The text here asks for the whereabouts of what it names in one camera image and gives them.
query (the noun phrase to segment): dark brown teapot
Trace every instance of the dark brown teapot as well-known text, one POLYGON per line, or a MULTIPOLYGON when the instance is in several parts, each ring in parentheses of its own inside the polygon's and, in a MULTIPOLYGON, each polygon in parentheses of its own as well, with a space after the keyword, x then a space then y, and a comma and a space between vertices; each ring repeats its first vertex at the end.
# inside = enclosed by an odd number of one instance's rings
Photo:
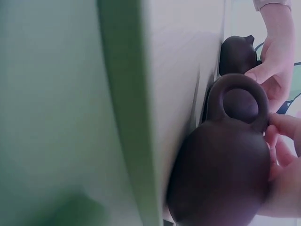
MULTIPOLYGON (((245 74, 250 69, 261 64, 253 47, 254 37, 231 36, 221 47, 219 73, 221 76, 228 73, 245 74)), ((244 122, 252 122, 257 113, 256 101, 247 91, 234 89, 224 98, 224 108, 231 118, 244 122)))
POLYGON ((241 74, 220 77, 212 86, 207 119, 184 141, 171 173, 166 202, 181 226, 246 226, 268 192, 269 148, 264 90, 241 74), (233 89, 250 92, 259 113, 247 124, 223 108, 233 89))

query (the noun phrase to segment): finger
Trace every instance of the finger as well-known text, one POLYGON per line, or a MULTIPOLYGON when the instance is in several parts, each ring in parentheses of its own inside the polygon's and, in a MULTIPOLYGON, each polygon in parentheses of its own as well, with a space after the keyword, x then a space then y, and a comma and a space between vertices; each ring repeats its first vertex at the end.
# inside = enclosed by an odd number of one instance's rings
POLYGON ((276 163, 271 164, 271 169, 269 172, 269 181, 274 180, 282 171, 282 167, 277 165, 276 163))
POLYGON ((262 84, 278 72, 279 65, 277 65, 271 58, 266 58, 261 65, 247 71, 245 75, 257 81, 259 84, 262 84))
POLYGON ((269 146, 269 152, 271 156, 271 163, 277 162, 276 157, 276 143, 277 143, 277 137, 278 137, 278 131, 277 128, 274 125, 270 125, 265 133, 264 139, 267 142, 269 146))
POLYGON ((297 159, 297 157, 291 153, 290 149, 288 148, 288 146, 286 145, 286 143, 283 141, 281 137, 278 137, 276 143, 276 156, 279 165, 282 167, 288 166, 295 159, 297 159))
POLYGON ((301 120, 290 115, 271 113, 269 123, 275 125, 281 135, 294 139, 298 126, 301 126, 301 120))

